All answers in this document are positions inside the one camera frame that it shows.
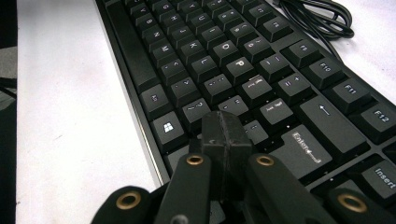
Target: keyboard frame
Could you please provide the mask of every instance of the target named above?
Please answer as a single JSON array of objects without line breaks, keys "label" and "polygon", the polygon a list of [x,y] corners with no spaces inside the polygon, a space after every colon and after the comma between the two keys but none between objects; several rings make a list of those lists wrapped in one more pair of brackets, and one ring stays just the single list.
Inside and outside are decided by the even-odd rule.
[{"label": "keyboard frame", "polygon": [[[123,78],[123,82],[125,84],[126,90],[128,92],[128,95],[130,97],[131,103],[133,105],[133,108],[135,110],[135,113],[137,115],[137,120],[140,124],[140,129],[141,132],[143,133],[145,139],[146,139],[146,143],[148,145],[148,150],[149,153],[151,155],[151,158],[153,159],[154,164],[156,165],[155,169],[157,171],[157,174],[160,178],[160,181],[162,182],[162,184],[166,183],[169,181],[170,177],[169,174],[167,173],[166,167],[164,165],[163,162],[163,157],[160,153],[160,150],[157,147],[157,144],[155,142],[154,136],[152,131],[150,130],[149,127],[149,122],[146,120],[146,115],[144,113],[144,110],[142,108],[142,105],[140,104],[140,100],[137,94],[137,91],[134,87],[134,83],[132,81],[131,78],[131,73],[128,70],[128,67],[126,65],[126,62],[124,61],[124,58],[122,56],[122,51],[120,49],[120,45],[118,43],[118,39],[113,31],[113,27],[111,25],[111,21],[109,19],[109,17],[107,16],[107,12],[106,12],[106,7],[104,2],[105,0],[95,0],[96,5],[99,8],[99,12],[101,14],[101,18],[103,20],[104,26],[106,28],[106,33],[108,35],[108,39],[110,41],[111,44],[111,48],[114,51],[114,55],[116,57],[118,66],[120,68],[120,72],[121,72],[121,76]],[[108,4],[112,4],[114,2],[120,2],[120,0],[112,0],[112,1],[107,1]],[[278,12],[276,10],[276,8],[274,6],[272,6],[271,4],[267,3],[266,1],[262,1],[259,0],[259,2],[267,4],[269,6],[271,6],[274,9],[274,14],[278,17],[282,17],[285,20],[287,20],[287,18],[285,16],[283,16],[280,12]],[[326,49],[324,49],[320,44],[318,44],[315,40],[313,40],[309,35],[306,35],[304,32],[302,32],[301,28],[297,27],[296,24],[294,24],[292,21],[290,22],[290,28],[293,30],[293,33],[291,35],[295,35],[296,38],[293,39],[292,41],[285,40],[285,38],[281,38],[279,40],[277,40],[276,42],[278,42],[279,44],[275,47],[273,46],[274,43],[270,43],[271,47],[273,49],[273,51],[275,53],[280,53],[280,51],[282,49],[285,49],[286,47],[302,40],[302,39],[310,39],[310,42],[313,43],[315,45],[315,47],[317,47],[320,51],[320,53],[322,54],[323,57],[326,58],[331,58],[336,65],[338,65],[343,73],[346,75],[346,77],[351,77],[351,78],[355,78],[365,89],[367,89],[372,98],[377,100],[378,102],[382,102],[384,105],[389,106],[394,112],[396,112],[396,107],[395,105],[390,102],[387,98],[385,98],[383,95],[381,95],[378,91],[376,91],[373,87],[371,87],[368,83],[366,83],[364,80],[362,80],[358,75],[356,75],[353,71],[351,71],[348,67],[346,67],[345,65],[343,65],[342,63],[340,63],[337,59],[335,59]],[[145,50],[142,50],[141,52],[144,55],[147,55],[147,57],[149,58],[148,53]],[[290,63],[290,67],[294,72],[299,72],[300,70],[298,70],[292,63]],[[336,83],[340,83],[343,80],[346,80],[346,78],[344,77],[343,79],[337,81]],[[313,92],[316,95],[323,95],[322,92],[320,92],[314,85],[311,84],[311,88],[313,90]],[[331,101],[329,101],[327,99],[327,97],[325,97],[326,100],[328,101],[329,104],[333,105],[335,108],[337,108]],[[392,162],[392,160],[390,160],[383,152],[384,149],[389,148],[389,147],[396,147],[396,136],[391,137],[389,140],[383,142],[382,144],[376,145],[374,144],[364,133],[362,133],[357,127],[356,125],[354,125],[349,119],[347,120],[348,123],[350,123],[362,136],[364,136],[366,138],[367,144],[370,146],[370,149],[367,150],[366,152],[360,154],[359,156],[357,156],[356,158],[354,158],[353,160],[350,160],[344,164],[342,164],[341,166],[337,167],[336,169],[331,170],[329,173],[327,173],[326,175],[318,178],[317,180],[309,183],[307,186],[305,186],[305,188],[307,190],[311,190],[319,185],[321,185],[322,183],[326,182],[327,180],[343,173],[345,170],[347,170],[348,168],[356,165],[358,162],[360,161],[364,161],[366,159],[368,159],[369,157],[373,156],[373,155],[379,155],[380,157],[382,157],[385,160],[390,161],[392,164],[394,164]]]}]

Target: key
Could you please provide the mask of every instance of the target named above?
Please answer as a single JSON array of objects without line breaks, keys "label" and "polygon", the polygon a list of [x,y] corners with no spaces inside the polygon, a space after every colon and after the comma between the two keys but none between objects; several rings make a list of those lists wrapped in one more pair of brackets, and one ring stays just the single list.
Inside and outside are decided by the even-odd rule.
[{"label": "key", "polygon": [[215,19],[219,14],[230,10],[231,8],[227,5],[226,0],[213,0],[206,4],[204,7],[205,12],[212,18]]},{"label": "key", "polygon": [[207,50],[213,49],[215,46],[227,41],[227,37],[218,26],[203,31],[198,35],[198,39]]},{"label": "key", "polygon": [[163,30],[167,35],[172,34],[174,31],[182,28],[184,25],[183,19],[176,13],[164,18],[162,22]]},{"label": "key", "polygon": [[157,68],[177,59],[177,55],[169,43],[154,49],[150,56]]},{"label": "key", "polygon": [[282,134],[282,140],[285,145],[270,154],[279,158],[303,183],[305,176],[321,175],[326,164],[332,161],[331,155],[304,125]]},{"label": "key", "polygon": [[237,47],[242,46],[249,40],[257,37],[254,28],[247,22],[243,22],[231,28],[230,30],[226,31],[225,34]]},{"label": "key", "polygon": [[254,26],[258,27],[263,23],[271,20],[274,17],[274,13],[272,8],[265,5],[260,4],[254,8],[251,8],[248,12],[244,13],[247,20]]},{"label": "key", "polygon": [[244,44],[241,51],[242,55],[244,55],[250,63],[257,63],[274,54],[270,44],[261,36]]},{"label": "key", "polygon": [[171,41],[175,49],[181,48],[181,46],[190,43],[194,39],[194,34],[187,26],[183,26],[175,30],[169,37],[169,40]]},{"label": "key", "polygon": [[169,97],[175,107],[182,107],[200,98],[201,93],[198,91],[192,79],[186,77],[171,86]]},{"label": "key", "polygon": [[182,46],[177,53],[184,64],[195,62],[206,56],[206,50],[198,40],[193,40]]},{"label": "key", "polygon": [[259,111],[255,112],[255,117],[268,133],[287,128],[295,121],[293,112],[281,99],[262,106]]},{"label": "key", "polygon": [[143,38],[145,36],[145,31],[156,24],[157,22],[155,21],[154,17],[151,15],[151,13],[148,13],[140,17],[139,23],[136,25],[137,31]]},{"label": "key", "polygon": [[174,111],[155,119],[150,125],[162,154],[183,146],[189,140]]},{"label": "key", "polygon": [[313,91],[311,85],[301,74],[293,74],[280,80],[276,92],[288,105],[294,105],[310,96]]},{"label": "key", "polygon": [[184,18],[185,22],[188,22],[192,18],[203,13],[204,11],[201,9],[200,5],[197,2],[190,2],[186,5],[183,5],[180,9],[180,16]]},{"label": "key", "polygon": [[226,75],[233,86],[237,86],[256,76],[253,65],[244,57],[227,64],[223,70],[224,75]]},{"label": "key", "polygon": [[331,59],[323,58],[303,68],[301,72],[319,90],[324,90],[345,75]]},{"label": "key", "polygon": [[219,66],[231,63],[241,57],[238,48],[233,44],[233,42],[231,42],[231,40],[210,49],[209,54]]},{"label": "key", "polygon": [[244,22],[241,16],[234,10],[228,10],[215,18],[215,24],[223,31],[231,29],[235,25]]},{"label": "key", "polygon": [[167,87],[189,75],[180,59],[162,66],[159,74],[163,84]]},{"label": "key", "polygon": [[164,18],[174,13],[176,13],[174,7],[167,0],[158,2],[153,9],[153,14],[159,22],[162,22]]},{"label": "key", "polygon": [[247,137],[253,142],[258,150],[263,149],[269,142],[269,136],[255,119],[244,126]]},{"label": "key", "polygon": [[383,206],[396,199],[396,169],[389,161],[379,161],[361,172],[350,172],[349,175]]},{"label": "key", "polygon": [[148,52],[152,52],[154,49],[168,43],[166,36],[163,34],[163,30],[161,30],[159,25],[155,25],[147,29],[143,42],[145,43]]},{"label": "key", "polygon": [[201,90],[210,105],[216,105],[234,94],[231,83],[223,74],[204,82]]},{"label": "key", "polygon": [[249,118],[248,107],[238,95],[219,104],[218,109],[230,112],[236,115],[242,121]]},{"label": "key", "polygon": [[206,14],[200,14],[194,18],[192,18],[189,22],[188,25],[192,32],[195,35],[200,34],[201,32],[215,26],[215,23],[212,21],[212,19]]},{"label": "key", "polygon": [[318,48],[306,39],[281,50],[281,53],[297,68],[305,67],[321,58]]},{"label": "key", "polygon": [[289,23],[280,17],[265,22],[258,30],[271,43],[293,32]]},{"label": "key", "polygon": [[210,56],[197,60],[187,68],[191,73],[192,79],[198,84],[220,74],[219,68]]},{"label": "key", "polygon": [[396,113],[382,103],[351,119],[376,144],[383,143],[396,134]]},{"label": "key", "polygon": [[209,112],[210,108],[203,98],[183,106],[181,118],[184,126],[190,133],[200,130],[202,117]]},{"label": "key", "polygon": [[369,147],[365,138],[322,96],[300,105],[297,113],[335,161],[345,161]]},{"label": "key", "polygon": [[173,109],[161,85],[156,85],[155,87],[143,91],[139,98],[146,112],[148,121],[157,119]]},{"label": "key", "polygon": [[256,107],[274,96],[272,87],[262,76],[255,76],[237,89],[249,108]]},{"label": "key", "polygon": [[231,4],[233,7],[238,10],[241,14],[244,14],[249,9],[256,7],[259,5],[259,1],[257,0],[235,0],[232,1]]},{"label": "key", "polygon": [[275,54],[256,64],[256,69],[268,83],[273,83],[286,77],[293,70],[290,68],[288,61],[279,54]]},{"label": "key", "polygon": [[328,97],[344,114],[349,114],[372,99],[368,92],[356,79],[348,79],[328,92]]}]

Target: black cable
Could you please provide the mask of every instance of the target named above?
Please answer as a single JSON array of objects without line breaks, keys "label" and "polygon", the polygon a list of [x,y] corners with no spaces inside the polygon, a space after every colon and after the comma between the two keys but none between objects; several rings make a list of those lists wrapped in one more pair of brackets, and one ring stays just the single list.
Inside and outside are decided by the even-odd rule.
[{"label": "black cable", "polygon": [[[352,38],[354,35],[350,28],[352,15],[346,7],[332,0],[274,0],[273,3],[282,8],[286,16],[300,25],[305,32],[320,39],[329,52],[342,61],[330,40]],[[326,10],[332,13],[332,17],[311,11],[305,5]]]}]

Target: white surface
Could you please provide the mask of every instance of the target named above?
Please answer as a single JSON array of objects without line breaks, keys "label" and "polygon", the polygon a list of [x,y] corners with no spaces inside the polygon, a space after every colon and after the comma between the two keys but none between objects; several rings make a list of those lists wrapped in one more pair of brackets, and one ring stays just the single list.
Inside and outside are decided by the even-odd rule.
[{"label": "white surface", "polygon": [[[395,104],[396,4],[339,2],[356,35],[334,45]],[[158,187],[93,0],[19,0],[18,13],[17,222],[88,223],[115,189]]]}]

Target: black keyboard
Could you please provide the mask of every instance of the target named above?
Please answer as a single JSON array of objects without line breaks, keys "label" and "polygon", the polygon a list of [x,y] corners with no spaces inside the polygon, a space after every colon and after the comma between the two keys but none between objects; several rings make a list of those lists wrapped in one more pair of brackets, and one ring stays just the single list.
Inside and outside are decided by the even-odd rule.
[{"label": "black keyboard", "polygon": [[396,107],[259,0],[97,0],[163,181],[213,110],[308,190],[396,214]]}]

